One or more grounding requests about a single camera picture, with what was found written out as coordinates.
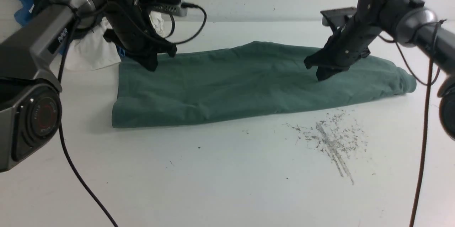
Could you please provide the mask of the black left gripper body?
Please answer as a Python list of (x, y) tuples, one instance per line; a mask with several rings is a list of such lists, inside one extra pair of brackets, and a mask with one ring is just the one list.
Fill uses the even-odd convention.
[(124, 50), (133, 60), (157, 60), (160, 53), (167, 53), (167, 40), (159, 36), (143, 15), (133, 5), (107, 3), (103, 13), (110, 29), (103, 34), (105, 41)]

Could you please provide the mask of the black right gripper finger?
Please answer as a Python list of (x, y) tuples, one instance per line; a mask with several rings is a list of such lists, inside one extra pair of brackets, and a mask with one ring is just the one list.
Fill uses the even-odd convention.
[(342, 72), (340, 69), (333, 69), (333, 68), (325, 68), (319, 66), (316, 71), (316, 77), (318, 81), (323, 81), (331, 78), (333, 75)]
[(329, 60), (325, 50), (318, 50), (304, 60), (304, 65), (307, 69), (311, 69), (312, 67), (323, 67), (328, 65), (328, 63)]

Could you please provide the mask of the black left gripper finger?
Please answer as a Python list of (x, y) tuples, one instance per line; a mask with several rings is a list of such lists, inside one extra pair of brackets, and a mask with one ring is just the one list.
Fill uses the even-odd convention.
[(156, 46), (156, 55), (158, 57), (160, 57), (161, 55), (175, 57), (177, 55), (177, 46), (174, 43), (160, 42)]
[(157, 53), (151, 51), (137, 56), (137, 62), (150, 72), (156, 71), (158, 66)]

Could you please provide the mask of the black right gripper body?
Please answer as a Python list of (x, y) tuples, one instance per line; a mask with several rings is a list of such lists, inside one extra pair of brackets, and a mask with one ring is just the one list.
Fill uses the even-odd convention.
[(334, 24), (337, 30), (323, 48), (325, 65), (320, 67), (321, 72), (347, 71), (352, 64), (370, 54), (368, 46), (382, 31), (377, 24), (362, 21), (359, 16), (344, 16), (343, 20), (342, 26), (332, 17), (323, 17), (324, 24)]

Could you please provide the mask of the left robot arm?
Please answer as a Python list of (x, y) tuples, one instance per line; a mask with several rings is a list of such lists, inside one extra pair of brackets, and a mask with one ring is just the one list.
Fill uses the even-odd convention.
[(77, 29), (95, 25), (104, 14), (112, 29), (108, 42), (126, 50), (148, 71), (158, 53), (174, 57), (174, 43), (146, 23), (135, 0), (50, 0), (50, 5), (1, 43), (1, 172), (11, 170), (50, 141), (61, 125), (61, 76), (52, 73), (55, 57), (69, 49)]

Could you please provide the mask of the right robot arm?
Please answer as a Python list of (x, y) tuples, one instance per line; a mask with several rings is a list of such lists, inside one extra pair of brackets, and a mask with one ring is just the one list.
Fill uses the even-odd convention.
[(319, 81), (340, 72), (370, 54), (368, 46), (382, 31), (404, 47), (418, 47), (448, 75), (438, 90), (439, 119), (454, 138), (455, 37), (442, 27), (422, 0), (358, 0), (357, 7), (322, 10), (323, 25), (333, 34), (322, 49), (304, 60), (317, 67)]

